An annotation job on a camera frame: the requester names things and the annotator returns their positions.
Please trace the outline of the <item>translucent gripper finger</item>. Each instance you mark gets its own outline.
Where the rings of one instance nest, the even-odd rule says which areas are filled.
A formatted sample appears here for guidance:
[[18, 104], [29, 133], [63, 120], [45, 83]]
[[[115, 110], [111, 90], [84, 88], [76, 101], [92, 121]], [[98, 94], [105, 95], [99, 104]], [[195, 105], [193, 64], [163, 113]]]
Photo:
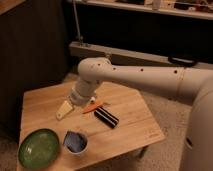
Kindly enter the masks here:
[[67, 114], [69, 114], [73, 110], [73, 105], [68, 100], [65, 100], [56, 112], [56, 119], [62, 120]]

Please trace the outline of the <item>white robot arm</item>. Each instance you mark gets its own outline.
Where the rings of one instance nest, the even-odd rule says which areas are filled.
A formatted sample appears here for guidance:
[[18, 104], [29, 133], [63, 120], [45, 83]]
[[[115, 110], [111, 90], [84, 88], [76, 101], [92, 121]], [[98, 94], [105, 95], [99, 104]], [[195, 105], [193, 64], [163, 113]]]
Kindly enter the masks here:
[[58, 119], [86, 104], [102, 82], [114, 82], [192, 106], [180, 171], [213, 171], [213, 70], [113, 65], [105, 57], [78, 64], [78, 80], [56, 113]]

